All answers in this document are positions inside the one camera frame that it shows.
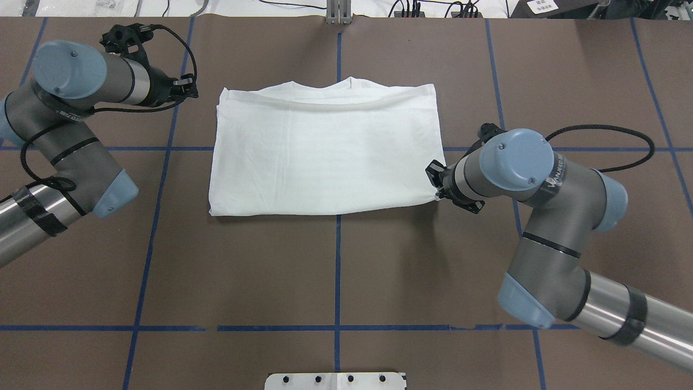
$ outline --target black cable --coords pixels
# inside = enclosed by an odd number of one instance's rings
[[[267,0],[258,0],[261,3],[265,4],[274,4],[277,6],[296,6],[296,7],[309,7],[309,8],[317,8],[318,10],[326,10],[327,7],[319,7],[319,6],[309,6],[308,4],[295,4],[295,3],[279,3],[276,1],[267,1]]]
[[[647,145],[649,146],[649,152],[647,153],[647,155],[644,156],[643,158],[639,159],[638,161],[632,162],[631,164],[622,165],[622,166],[620,166],[620,167],[613,167],[613,168],[600,169],[599,172],[604,172],[604,173],[606,173],[606,172],[614,172],[614,171],[623,171],[623,170],[625,170],[625,169],[630,169],[630,168],[633,168],[633,167],[637,167],[638,165],[640,165],[640,164],[646,162],[647,160],[649,160],[650,158],[652,158],[652,156],[654,155],[655,146],[654,146],[654,142],[652,141],[652,138],[648,137],[647,135],[645,135],[645,134],[643,134],[643,133],[641,133],[641,132],[639,132],[639,131],[635,131],[635,130],[631,130],[631,129],[629,129],[629,128],[623,128],[623,127],[619,127],[619,126],[612,126],[612,125],[576,125],[576,126],[568,126],[568,127],[562,128],[561,130],[557,130],[557,131],[554,131],[553,133],[549,134],[549,135],[546,137],[546,140],[547,140],[547,141],[550,141],[553,137],[556,137],[557,135],[560,135],[560,134],[563,134],[563,133],[567,133],[567,132],[569,132],[569,131],[573,131],[573,130],[585,130],[585,129],[617,131],[617,132],[619,132],[619,133],[624,133],[624,134],[628,134],[628,135],[632,135],[632,136],[638,137],[638,138],[644,140],[645,142],[647,142]]]
[[[33,144],[37,139],[43,137],[44,135],[65,124],[65,121],[60,121],[48,128],[45,128],[44,130],[41,130],[40,132],[34,134],[33,137],[29,138],[29,140],[24,142],[24,145],[21,146],[21,151],[19,152],[19,161],[21,162],[21,167],[24,168],[26,174],[28,174],[32,179],[34,179],[32,183],[26,185],[27,188],[33,187],[35,185],[45,185],[46,187],[50,187],[61,192],[74,191],[75,189],[77,189],[77,184],[75,184],[74,181],[68,178],[63,178],[60,176],[51,176],[49,178],[39,177],[36,173],[34,173],[34,171],[31,170],[31,168],[29,168],[29,164],[26,161],[26,151],[28,150],[31,144]]]
[[[395,0],[395,2],[392,4],[392,8],[390,8],[389,14],[387,14],[387,17],[392,16],[392,11],[394,11],[394,8],[397,6],[397,3],[402,4],[402,13],[404,13],[404,3],[402,2],[402,0]]]
[[[445,4],[446,6],[450,5],[449,1],[437,1],[437,0],[419,0],[421,3],[437,3],[437,4]]]
[[[197,81],[198,81],[198,64],[195,61],[195,56],[193,55],[193,51],[190,50],[190,46],[181,38],[178,34],[175,33],[175,31],[171,30],[170,28],[163,26],[161,24],[152,24],[150,26],[152,28],[152,31],[154,30],[165,30],[168,31],[173,37],[178,40],[183,46],[185,46],[185,49],[188,51],[188,55],[190,56],[190,61],[193,63],[193,82],[192,85],[194,86]],[[131,108],[114,108],[114,107],[104,107],[104,108],[96,108],[91,111],[92,114],[96,114],[97,112],[160,112],[160,111],[165,111],[165,110],[170,110],[171,108],[174,108],[175,106],[183,103],[185,99],[190,97],[190,93],[193,91],[193,88],[190,89],[190,92],[188,92],[187,95],[183,96],[183,99],[180,101],[175,102],[174,104],[170,104],[164,107],[157,107],[157,108],[149,108],[145,110],[133,110]]]
[[[171,8],[171,0],[167,0],[166,2],[166,9],[164,10],[164,13],[161,14],[161,17],[166,16],[166,13],[168,12],[168,9]]]
[[[462,7],[464,7],[464,4],[462,4],[461,1],[453,1],[453,2],[450,3],[450,5],[448,6],[448,10],[445,11],[445,16],[443,16],[443,18],[448,17],[448,14],[450,13],[450,9],[451,9],[454,5],[458,5],[458,6],[459,6],[459,13],[460,13],[460,14],[462,13]]]
[[[467,1],[464,4],[464,9],[461,10],[457,17],[477,17],[479,8],[476,7],[476,3],[478,2],[479,0],[475,1],[474,3],[472,3],[471,0]]]

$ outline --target white metal plate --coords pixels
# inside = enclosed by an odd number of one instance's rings
[[[528,1],[527,5],[529,6],[529,9],[532,10],[532,12],[534,12],[535,15],[559,9],[554,0],[533,0]]]
[[[265,390],[406,390],[405,378],[404,373],[271,374]]]

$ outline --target wire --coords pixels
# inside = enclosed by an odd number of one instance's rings
[[[59,121],[56,124],[41,130],[40,132],[34,134],[33,137],[29,138],[29,140],[24,142],[24,145],[21,146],[21,151],[19,152],[19,161],[21,162],[21,167],[24,168],[26,174],[34,179],[34,182],[26,185],[27,188],[34,187],[35,185],[45,185],[46,187],[50,187],[61,192],[74,191],[77,189],[77,184],[68,178],[63,178],[60,176],[51,176],[48,178],[39,177],[36,173],[34,173],[34,171],[31,170],[31,168],[29,168],[29,164],[26,161],[26,151],[29,149],[31,144],[56,128],[63,126],[64,124],[66,124],[66,121]]]
[[[454,5],[458,5],[458,6],[459,6],[459,13],[462,14],[462,7],[464,7],[464,4],[462,4],[461,1],[453,1],[452,3],[449,3],[449,4],[450,4],[450,5],[448,6],[448,10],[445,11],[445,16],[443,16],[443,18],[448,17],[448,14],[450,13],[450,9],[451,9]]]
[[[296,6],[296,7],[309,7],[309,8],[316,8],[318,10],[326,10],[327,7],[319,7],[319,6],[309,6],[308,4],[295,4],[295,3],[279,3],[277,1],[267,1],[267,0],[258,0],[261,3],[265,4],[274,4],[277,6]]]
[[[190,50],[190,46],[181,38],[178,34],[175,33],[175,31],[171,30],[170,28],[163,26],[161,24],[152,24],[152,31],[154,30],[166,30],[168,31],[173,37],[178,40],[183,46],[185,46],[185,49],[188,51],[188,54],[190,55],[190,61],[193,63],[193,82],[192,85],[194,86],[197,81],[198,81],[198,63],[195,61],[195,56],[193,55],[193,51]],[[165,110],[170,110],[171,108],[174,108],[175,106],[183,103],[185,99],[190,97],[190,93],[193,91],[193,88],[190,89],[188,94],[183,96],[182,100],[179,100],[175,102],[174,104],[170,104],[164,107],[157,107],[157,108],[149,108],[145,110],[133,110],[131,108],[115,108],[115,107],[104,107],[104,108],[96,108],[95,110],[91,110],[90,113],[96,114],[97,112],[160,112],[160,111],[165,111]]]
[[[437,3],[437,4],[445,4],[446,6],[449,6],[451,2],[449,1],[437,1],[437,0],[418,0],[421,3]]]
[[[168,10],[169,10],[170,8],[171,8],[171,0],[167,0],[167,2],[166,2],[166,9],[164,10],[164,13],[161,14],[161,17],[166,16],[166,13],[168,12]]]
[[[585,129],[611,130],[611,131],[617,131],[619,133],[625,133],[625,134],[632,135],[632,136],[635,136],[635,137],[638,137],[638,138],[644,140],[645,142],[647,142],[647,146],[649,146],[649,152],[647,153],[647,155],[644,156],[643,158],[639,159],[638,161],[632,162],[631,164],[622,165],[620,167],[599,169],[599,172],[606,173],[606,172],[614,172],[614,171],[623,171],[625,169],[637,167],[638,165],[640,165],[640,164],[646,162],[647,160],[649,160],[650,158],[652,158],[652,156],[654,155],[655,146],[654,146],[654,142],[652,141],[652,138],[648,137],[647,135],[645,135],[639,131],[635,131],[635,130],[631,130],[629,128],[623,128],[623,127],[619,127],[619,126],[612,126],[612,125],[576,125],[576,126],[564,127],[561,130],[554,131],[553,133],[546,136],[546,140],[550,141],[553,137],[556,137],[557,135],[560,135],[563,133],[567,133],[569,131],[585,130]]]
[[[200,9],[197,10],[197,11],[195,11],[193,14],[191,14],[190,17],[197,17],[197,16],[200,16],[200,15],[204,12],[204,10],[207,9],[207,6],[208,6],[208,5],[209,5],[209,0],[204,0],[204,1],[202,2],[202,6],[200,7]]]
[[[395,2],[392,4],[392,8],[390,8],[389,14],[387,14],[387,17],[392,16],[392,11],[394,11],[394,8],[397,6],[397,3],[402,4],[402,13],[404,13],[404,3],[402,2],[402,0],[395,0]]]

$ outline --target white label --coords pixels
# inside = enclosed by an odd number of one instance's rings
[[[535,15],[559,9],[556,3],[554,3],[554,0],[532,0],[528,1],[527,5],[529,6],[529,9],[532,10],[532,12],[534,12]]]

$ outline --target folded white t-shirt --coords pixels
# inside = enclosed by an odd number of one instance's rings
[[[209,183],[210,214],[334,215],[436,199],[444,163],[435,88],[348,78],[224,89]]]

